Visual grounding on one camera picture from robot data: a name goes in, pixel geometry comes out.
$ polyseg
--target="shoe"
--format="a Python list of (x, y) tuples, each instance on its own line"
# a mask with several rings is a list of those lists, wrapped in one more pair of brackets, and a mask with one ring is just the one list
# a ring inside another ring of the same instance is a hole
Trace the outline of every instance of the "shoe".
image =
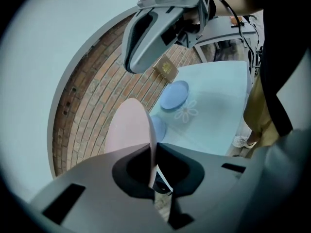
[(248, 145), (247, 144), (247, 137), (245, 136), (241, 136), (241, 135), (238, 135), (234, 138), (233, 142), (232, 142), (232, 145), (235, 146), (236, 148), (247, 148), (247, 149), (251, 149), (252, 147), (254, 147), (254, 145), (257, 143), (257, 142), (254, 142), (252, 145)]

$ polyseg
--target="white wall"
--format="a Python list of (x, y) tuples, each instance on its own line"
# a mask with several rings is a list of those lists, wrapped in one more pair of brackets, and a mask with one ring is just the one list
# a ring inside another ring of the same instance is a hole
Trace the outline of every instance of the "white wall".
[(0, 161), (29, 201), (54, 177), (52, 129), (78, 61), (138, 0), (28, 0), (0, 45)]

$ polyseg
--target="table leg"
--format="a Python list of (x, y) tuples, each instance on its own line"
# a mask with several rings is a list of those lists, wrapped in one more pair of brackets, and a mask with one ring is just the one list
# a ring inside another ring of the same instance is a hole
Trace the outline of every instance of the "table leg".
[(197, 51), (197, 53), (198, 53), (198, 55), (199, 55), (199, 57), (200, 57), (202, 63), (207, 63), (207, 59), (206, 59), (206, 57), (205, 57), (205, 55), (204, 55), (204, 53), (203, 53), (201, 47), (198, 46), (198, 45), (194, 45), (194, 48), (195, 48), (195, 50)]
[[(254, 64), (255, 64), (255, 58), (256, 58), (256, 40), (254, 38), (254, 36), (250, 36), (248, 39), (248, 42), (250, 43), (251, 49), (254, 52)], [(252, 67), (251, 68), (251, 79), (252, 79), (252, 83), (254, 83), (255, 80), (255, 68)]]
[(219, 45), (218, 45), (218, 42), (215, 42), (215, 47), (216, 47), (217, 50), (220, 49), (220, 47), (219, 47)]

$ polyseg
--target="red brick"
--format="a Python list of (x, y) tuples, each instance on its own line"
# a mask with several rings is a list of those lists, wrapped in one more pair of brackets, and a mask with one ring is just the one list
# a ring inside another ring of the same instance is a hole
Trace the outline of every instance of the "red brick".
[(104, 146), (101, 146), (99, 152), (98, 152), (98, 155), (100, 154), (104, 154), (105, 153), (105, 147)]
[(155, 79), (154, 83), (160, 84), (162, 80), (163, 80), (162, 75), (158, 75), (157, 78)]
[(78, 128), (79, 128), (79, 125), (73, 122), (70, 133), (77, 134)]
[(66, 161), (66, 160), (67, 160), (67, 148), (62, 147), (62, 161)]
[(91, 117), (93, 110), (94, 110), (94, 105), (88, 104), (86, 107), (86, 110), (83, 113), (83, 118), (88, 120)]
[(101, 130), (101, 126), (100, 125), (96, 125), (94, 127), (94, 130), (91, 134), (91, 138), (90, 140), (88, 141), (88, 144), (87, 144), (87, 148), (86, 148), (86, 151), (85, 151), (85, 154), (84, 154), (84, 159), (87, 159), (91, 156), (91, 153), (92, 153), (92, 150), (95, 146), (95, 142), (96, 142), (96, 139), (99, 135), (99, 132)]
[(82, 162), (82, 161), (83, 161), (83, 158), (78, 157), (77, 164), (79, 164), (79, 163)]
[(146, 101), (144, 101), (144, 100), (143, 100), (143, 101), (141, 101), (140, 103), (141, 103), (144, 107), (146, 107), (146, 105), (147, 105), (147, 102), (146, 102)]
[(83, 66), (83, 71), (88, 72), (92, 65), (95, 63), (95, 61), (99, 58), (99, 56), (104, 52), (106, 49), (106, 46), (102, 44), (97, 44), (89, 53), (87, 56), (87, 61)]
[(107, 56), (105, 54), (105, 52), (103, 52), (98, 59), (95, 61), (95, 63), (92, 65), (92, 69), (94, 70), (99, 70), (101, 68), (101, 66), (103, 65), (103, 63), (108, 59), (109, 56)]
[(95, 146), (93, 147), (91, 157), (97, 156), (97, 155), (98, 155), (98, 152), (99, 152), (99, 149), (100, 149), (100, 147), (95, 145)]
[(88, 102), (91, 106), (95, 106), (102, 96), (104, 90), (106, 89), (108, 81), (106, 79), (102, 79), (100, 84), (97, 86), (95, 92), (93, 93), (92, 98)]
[(66, 105), (68, 94), (69, 94), (69, 91), (67, 91), (67, 90), (64, 90), (64, 91), (63, 91), (63, 94), (62, 94), (62, 96), (60, 97), (60, 100), (59, 100), (59, 104), (60, 104), (61, 106), (65, 106), (65, 105)]
[(119, 35), (106, 50), (104, 51), (105, 55), (109, 56), (113, 53), (114, 50), (122, 43), (123, 35)]
[(70, 111), (73, 113), (76, 113), (79, 108), (79, 105), (80, 105), (80, 100), (78, 98), (74, 98), (71, 103)]
[(147, 103), (146, 109), (149, 111), (152, 107), (152, 105), (157, 101), (159, 94), (160, 94), (160, 89), (156, 90), (153, 95), (151, 96), (150, 100)]
[(89, 86), (88, 86), (86, 92), (88, 92), (88, 93), (90, 93), (90, 94), (94, 93), (94, 91), (96, 90), (96, 88), (98, 87), (98, 85), (99, 85), (99, 81), (93, 79), (93, 80), (91, 81), (91, 83), (89, 84)]
[(130, 74), (129, 72), (125, 73), (125, 75), (123, 76), (123, 78), (121, 79), (121, 81), (119, 83), (119, 86), (124, 88), (126, 86), (126, 84), (130, 81), (132, 76), (133, 75)]
[(76, 142), (81, 142), (83, 134), (84, 134), (84, 131), (86, 129), (87, 122), (88, 122), (88, 120), (81, 119), (78, 131), (77, 131), (77, 134), (76, 134)]
[(112, 109), (113, 105), (117, 101), (117, 96), (110, 96), (108, 102), (105, 104), (104, 112), (109, 114), (110, 110)]
[(151, 96), (153, 95), (154, 91), (156, 90), (156, 87), (158, 86), (157, 83), (153, 83), (152, 86), (150, 86), (148, 92), (146, 93), (144, 97), (144, 101), (148, 102)]
[(113, 76), (113, 78), (110, 80), (108, 87), (110, 89), (114, 89), (117, 84), (119, 83), (120, 79), (122, 78), (122, 76), (125, 73), (125, 69), (122, 67), (119, 67), (118, 71), (115, 73), (115, 75)]
[(56, 148), (56, 153), (57, 153), (57, 158), (58, 159), (61, 159), (61, 157), (62, 157), (62, 149), (61, 148), (59, 148), (59, 147), (57, 147)]
[(142, 89), (140, 90), (138, 96), (136, 97), (137, 100), (141, 101), (142, 98), (145, 96), (145, 94), (147, 93), (149, 87), (152, 85), (152, 82), (151, 81), (147, 81), (144, 86), (142, 87)]
[(109, 68), (109, 70), (107, 71), (107, 73), (105, 74), (105, 77), (107, 77), (109, 80), (112, 79), (113, 75), (115, 75), (115, 73), (119, 70), (119, 66), (114, 63), (111, 65), (111, 67)]
[(112, 93), (112, 90), (110, 90), (109, 88), (107, 88), (107, 89), (104, 91), (104, 93), (102, 94), (100, 101), (101, 101), (102, 103), (106, 104), (106, 102), (108, 101), (108, 99), (109, 99), (111, 93)]
[(161, 81), (161, 83), (159, 84), (159, 87), (164, 88), (166, 86), (166, 84), (167, 84), (167, 81), (165, 79), (163, 79)]
[(122, 34), (125, 31), (125, 28), (126, 28), (127, 24), (128, 24), (128, 22), (125, 23), (124, 25), (122, 25), (121, 27), (119, 27), (117, 30), (115, 30), (114, 33), (116, 35)]
[(53, 165), (54, 165), (54, 167), (57, 166), (57, 158), (56, 157), (53, 157)]
[(74, 144), (74, 134), (70, 134), (68, 147), (67, 147), (67, 159), (71, 160), (72, 151), (73, 151), (73, 144)]
[(74, 86), (75, 87), (78, 87), (79, 85), (81, 85), (84, 77), (86, 76), (86, 73), (85, 72), (80, 72), (77, 76), (77, 78), (75, 79), (74, 81)]
[(77, 160), (78, 160), (78, 152), (74, 151), (72, 152), (71, 167), (77, 164)]
[(185, 50), (181, 50), (180, 54), (178, 55), (178, 57), (174, 60), (173, 64), (175, 67), (178, 66), (179, 62), (181, 61), (183, 55), (185, 54)]
[(127, 97), (132, 89), (134, 88), (135, 84), (137, 83), (137, 81), (139, 80), (140, 75), (139, 74), (134, 74), (130, 80), (130, 82), (127, 84), (126, 88), (123, 90), (122, 95)]
[(153, 70), (152, 74), (151, 74), (150, 77), (149, 77), (149, 80), (153, 82), (153, 81), (156, 80), (156, 78), (157, 78), (158, 76), (159, 76), (158, 71)]
[(63, 115), (64, 108), (60, 104), (57, 107), (55, 114), (54, 127), (64, 128), (66, 124), (67, 117)]
[(112, 53), (108, 59), (102, 64), (101, 68), (99, 69), (99, 71), (96, 73), (94, 79), (96, 80), (101, 80), (103, 78), (103, 76), (105, 75), (105, 73), (108, 71), (108, 69), (110, 68), (110, 66), (115, 62), (115, 60), (117, 59), (117, 55), (115, 53)]
[(143, 85), (144, 84), (138, 80), (138, 82), (136, 83), (134, 89), (132, 90), (132, 94), (134, 96), (137, 96)]
[(192, 49), (187, 49), (185, 53), (185, 57), (188, 58), (188, 56), (191, 54)]
[(99, 124), (100, 126), (103, 126), (105, 121), (106, 121), (106, 114), (104, 112), (101, 112), (101, 114), (99, 115), (96, 124)]
[(58, 134), (57, 134), (57, 144), (59, 146), (62, 146), (62, 139), (63, 139), (63, 134), (64, 134), (64, 130), (59, 128), (58, 129)]
[(90, 98), (91, 98), (91, 94), (90, 93), (85, 93), (84, 94), (84, 96), (83, 96), (83, 98), (81, 100), (81, 103), (79, 105), (79, 108), (77, 110), (76, 117), (82, 118), (84, 110), (86, 109), (86, 106), (87, 106), (88, 101), (89, 101)]
[(76, 97), (81, 99), (82, 96), (84, 95), (85, 91), (87, 90), (87, 88), (89, 87), (89, 85), (91, 84), (95, 74), (96, 74), (96, 70), (90, 70), (85, 78), (83, 79), (81, 85), (79, 86), (79, 88), (77, 89), (77, 92), (76, 92)]
[(149, 79), (149, 77), (150, 77), (150, 75), (152, 74), (152, 72), (153, 72), (153, 68), (148, 68), (145, 72), (144, 72), (144, 74), (142, 75), (142, 77), (140, 78), (140, 81), (141, 82), (143, 82), (143, 83), (145, 83), (148, 79)]
[(100, 113), (101, 113), (103, 107), (104, 107), (104, 106), (103, 106), (102, 103), (98, 103), (98, 104), (96, 105), (96, 107), (95, 107), (95, 109), (94, 109), (94, 111), (93, 111), (93, 113), (92, 113), (92, 115), (91, 115), (91, 118), (90, 118), (90, 120), (88, 121), (88, 124), (87, 124), (87, 127), (88, 127), (88, 128), (93, 128), (93, 127), (94, 127), (94, 125), (95, 125), (95, 123), (96, 123), (96, 121), (97, 121), (97, 119), (98, 119), (98, 117), (99, 117), (99, 115), (100, 115)]
[(115, 112), (111, 112), (111, 113), (109, 114), (109, 116), (108, 116), (108, 118), (107, 118), (107, 120), (106, 120), (106, 123), (105, 123), (104, 127), (108, 126), (108, 128), (109, 128), (110, 123), (111, 123), (111, 121), (112, 121), (112, 119), (113, 119), (114, 114), (115, 114)]
[(71, 168), (71, 160), (66, 161), (66, 170), (69, 170)]
[(100, 146), (103, 143), (104, 139), (105, 139), (105, 135), (99, 134), (95, 142), (95, 145)]
[(61, 158), (57, 158), (57, 167), (58, 168), (62, 168), (62, 159)]
[(66, 172), (66, 160), (65, 161), (62, 160), (62, 172), (63, 173)]
[(121, 94), (122, 90), (123, 90), (123, 88), (122, 88), (122, 87), (117, 86), (117, 87), (115, 88), (115, 90), (114, 90), (113, 94), (114, 94), (114, 95), (116, 95), (116, 96), (118, 96), (118, 95), (120, 95), (120, 94)]
[(180, 52), (181, 52), (181, 49), (177, 48), (176, 51), (174, 52), (174, 54), (171, 56), (170, 60), (172, 62), (174, 62), (174, 60), (177, 58), (177, 56), (180, 54)]
[(185, 61), (185, 66), (188, 66), (188, 65), (189, 65), (189, 63), (190, 63), (191, 58), (193, 57), (193, 55), (194, 55), (194, 51), (191, 50), (190, 53), (189, 53), (189, 55), (188, 55), (188, 57), (187, 57), (187, 59), (186, 59), (186, 61)]
[(177, 45), (176, 44), (172, 45), (169, 51), (166, 53), (166, 56), (170, 58), (174, 54), (176, 49)]
[(68, 141), (69, 141), (69, 137), (64, 136), (64, 137), (63, 137), (63, 141), (62, 141), (62, 145), (65, 146), (65, 147), (67, 147)]
[(126, 26), (130, 20), (133, 18), (134, 14), (130, 15), (129, 17), (123, 19), (122, 21), (120, 21), (117, 25), (115, 25), (112, 29), (113, 29), (113, 33), (115, 34), (122, 34), (125, 30), (125, 28), (123, 26)]
[(73, 121), (74, 121), (74, 113), (69, 112), (69, 114), (67, 115), (66, 125), (64, 127), (64, 134), (65, 135), (70, 134)]
[(120, 105), (121, 105), (125, 100), (126, 100), (125, 97), (120, 96), (120, 97), (117, 99), (117, 101), (116, 101), (115, 105), (113, 106), (113, 108), (114, 108), (115, 110), (117, 110), (117, 109), (120, 107)]
[(123, 59), (122, 59), (122, 56), (120, 55), (117, 59), (116, 59), (116, 63), (120, 66), (120, 67), (122, 67), (123, 69), (124, 69), (124, 71), (125, 71), (125, 68), (124, 68), (124, 66), (123, 66)]
[(86, 128), (86, 130), (84, 131), (82, 139), (89, 140), (89, 137), (91, 136), (91, 134), (92, 134), (92, 129)]
[(105, 33), (101, 39), (101, 42), (104, 43), (106, 46), (109, 46), (111, 42), (113, 42), (118, 36), (114, 33), (108, 32)]
[(86, 151), (86, 147), (87, 147), (87, 141), (85, 141), (84, 139), (81, 141), (80, 144), (80, 149), (79, 149), (79, 153), (78, 156), (84, 158), (84, 153)]
[(114, 50), (114, 53), (116, 55), (120, 55), (122, 53), (122, 45), (121, 44), (116, 48), (116, 50)]
[(184, 54), (184, 56), (181, 58), (180, 62), (178, 63), (177, 67), (183, 67), (186, 59), (187, 59), (187, 56), (186, 54)]
[(78, 152), (79, 148), (80, 148), (80, 143), (75, 142), (74, 145), (73, 145), (73, 150)]
[(110, 122), (106, 122), (105, 125), (102, 127), (101, 131), (99, 132), (99, 135), (106, 136), (108, 130), (109, 130)]

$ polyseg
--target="black slot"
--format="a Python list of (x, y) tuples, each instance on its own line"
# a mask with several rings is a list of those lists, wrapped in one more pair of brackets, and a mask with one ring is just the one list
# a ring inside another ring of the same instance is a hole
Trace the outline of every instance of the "black slot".
[(171, 6), (165, 13), (168, 14), (169, 12), (171, 12), (173, 10), (174, 6)]
[(54, 223), (61, 224), (84, 190), (85, 186), (71, 184), (42, 214)]
[(244, 166), (238, 166), (238, 165), (234, 165), (234, 164), (230, 164), (230, 163), (225, 163), (222, 165), (223, 168), (232, 170), (232, 171), (236, 171), (239, 173), (244, 173), (246, 167)]
[(174, 28), (170, 27), (167, 31), (165, 31), (161, 35), (161, 38), (166, 46), (170, 44), (176, 38), (176, 33), (175, 33)]

